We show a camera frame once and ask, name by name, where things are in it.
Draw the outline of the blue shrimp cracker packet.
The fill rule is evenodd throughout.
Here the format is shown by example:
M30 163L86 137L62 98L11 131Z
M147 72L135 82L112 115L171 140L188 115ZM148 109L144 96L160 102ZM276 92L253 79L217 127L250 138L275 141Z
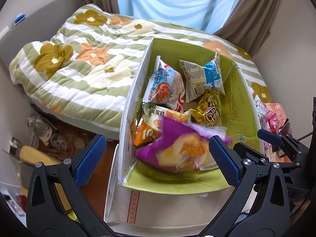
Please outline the blue shrimp cracker packet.
M185 86L181 74L161 60L155 60L155 72L151 75L142 101L164 105L177 112L183 112Z

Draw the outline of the cream blue snack packet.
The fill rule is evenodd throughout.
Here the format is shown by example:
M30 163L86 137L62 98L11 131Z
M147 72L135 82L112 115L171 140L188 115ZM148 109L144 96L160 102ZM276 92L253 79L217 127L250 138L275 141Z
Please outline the cream blue snack packet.
M204 66L180 59L178 62L186 79L185 99L187 103L200 97L209 88L225 94L219 53L215 53L212 60Z

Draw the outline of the pink striped snack packet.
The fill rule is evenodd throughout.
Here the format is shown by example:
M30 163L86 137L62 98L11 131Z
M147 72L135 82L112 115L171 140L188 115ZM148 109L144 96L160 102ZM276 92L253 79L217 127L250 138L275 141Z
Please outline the pink striped snack packet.
M280 122L276 113L270 109L266 109L266 122L269 125L269 129L273 134L279 135Z

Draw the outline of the purple cake snack packet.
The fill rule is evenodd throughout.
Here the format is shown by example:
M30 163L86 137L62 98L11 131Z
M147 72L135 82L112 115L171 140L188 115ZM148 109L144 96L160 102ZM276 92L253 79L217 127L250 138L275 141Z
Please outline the purple cake snack packet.
M135 152L135 157L171 173L213 170L217 164L209 151L209 140L214 136L225 144L232 143L225 127L205 127L163 117L161 135Z

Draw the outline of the grey headboard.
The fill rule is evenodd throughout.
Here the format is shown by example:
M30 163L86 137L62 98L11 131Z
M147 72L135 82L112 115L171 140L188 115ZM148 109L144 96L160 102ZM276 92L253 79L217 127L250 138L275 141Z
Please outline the grey headboard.
M49 41L83 5L83 0L55 0L26 17L1 39L1 66L7 68L25 44Z

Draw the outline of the floral striped quilt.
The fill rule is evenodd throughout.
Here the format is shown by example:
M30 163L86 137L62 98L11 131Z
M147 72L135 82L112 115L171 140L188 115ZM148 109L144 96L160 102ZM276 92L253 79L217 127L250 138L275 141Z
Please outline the floral striped quilt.
M212 34L80 7L48 41L25 44L10 62L13 84L43 112L118 139L126 98L152 38L195 44L234 60L253 96L271 102L250 55Z

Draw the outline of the brown chocolate snack packet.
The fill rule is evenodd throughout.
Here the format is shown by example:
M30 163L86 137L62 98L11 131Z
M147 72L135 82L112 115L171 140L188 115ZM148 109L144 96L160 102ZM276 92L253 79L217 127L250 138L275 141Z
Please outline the brown chocolate snack packet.
M280 128L279 134L281 136L292 136L292 128L288 118L286 119L284 125Z

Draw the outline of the yellow object on floor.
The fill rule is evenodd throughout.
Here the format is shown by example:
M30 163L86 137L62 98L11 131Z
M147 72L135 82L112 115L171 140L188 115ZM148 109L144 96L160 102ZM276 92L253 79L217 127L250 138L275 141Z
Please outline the yellow object on floor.
M30 146L23 146L20 151L19 158L26 163L35 165L37 162L43 162L45 166L60 164L62 161L56 157L53 157L45 152L36 150ZM60 183L55 184L57 192L59 194L62 205L66 211L71 209L70 203L66 198L62 185Z

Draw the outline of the orange white cake packet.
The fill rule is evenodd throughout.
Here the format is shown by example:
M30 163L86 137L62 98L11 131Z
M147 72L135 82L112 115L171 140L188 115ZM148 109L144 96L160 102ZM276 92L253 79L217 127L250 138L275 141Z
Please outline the orange white cake packet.
M143 146L156 140L162 132L162 118L167 117L181 123L191 122L188 112L181 113L157 104L143 103L143 114L135 130L133 144Z

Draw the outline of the blue white object on headboard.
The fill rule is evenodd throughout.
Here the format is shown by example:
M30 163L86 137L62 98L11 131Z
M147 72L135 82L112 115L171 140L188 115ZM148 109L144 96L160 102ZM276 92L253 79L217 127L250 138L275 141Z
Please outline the blue white object on headboard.
M24 13L18 14L13 21L13 26L16 27L16 25L21 23L25 18L26 18L26 15Z

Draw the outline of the blue window sheet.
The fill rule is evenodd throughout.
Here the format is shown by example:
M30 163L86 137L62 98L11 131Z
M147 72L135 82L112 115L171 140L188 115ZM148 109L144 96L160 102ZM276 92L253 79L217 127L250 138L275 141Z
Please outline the blue window sheet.
M118 0L120 14L210 34L221 29L238 0Z

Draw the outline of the grey white snack packet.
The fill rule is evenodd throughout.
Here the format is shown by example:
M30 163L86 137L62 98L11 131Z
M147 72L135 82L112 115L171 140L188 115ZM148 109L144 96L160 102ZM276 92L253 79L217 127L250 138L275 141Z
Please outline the grey white snack packet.
M261 128L266 126L266 108L258 95L254 98L254 104L256 106L256 112L259 118Z

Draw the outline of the right brown curtain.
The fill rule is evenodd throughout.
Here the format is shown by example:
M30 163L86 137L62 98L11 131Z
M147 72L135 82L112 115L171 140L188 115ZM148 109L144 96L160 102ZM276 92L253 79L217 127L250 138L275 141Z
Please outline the right brown curtain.
M214 35L253 57L270 35L282 0L238 0L224 25Z

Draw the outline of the orange flowers towel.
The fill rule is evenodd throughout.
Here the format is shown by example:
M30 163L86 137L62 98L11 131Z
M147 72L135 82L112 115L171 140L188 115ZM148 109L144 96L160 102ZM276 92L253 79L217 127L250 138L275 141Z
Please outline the orange flowers towel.
M281 106L281 104L278 103L267 103L265 104L265 107L266 109L270 109L272 112L276 113L280 122L280 131L280 128L284 125L285 120L287 119L283 107ZM269 125L267 124L267 122L265 128L263 129L268 130L270 132ZM277 162L290 162L290 159L285 155L285 153L282 150L273 151L272 145L265 141L263 141L263 146L265 155L269 159L272 159Z

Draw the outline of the gold black snack packet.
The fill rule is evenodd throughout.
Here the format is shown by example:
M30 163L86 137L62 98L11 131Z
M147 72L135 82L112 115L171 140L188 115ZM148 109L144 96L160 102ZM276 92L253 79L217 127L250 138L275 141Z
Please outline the gold black snack packet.
M218 91L207 89L195 109L189 109L191 117L199 125L213 127L221 117L221 101Z

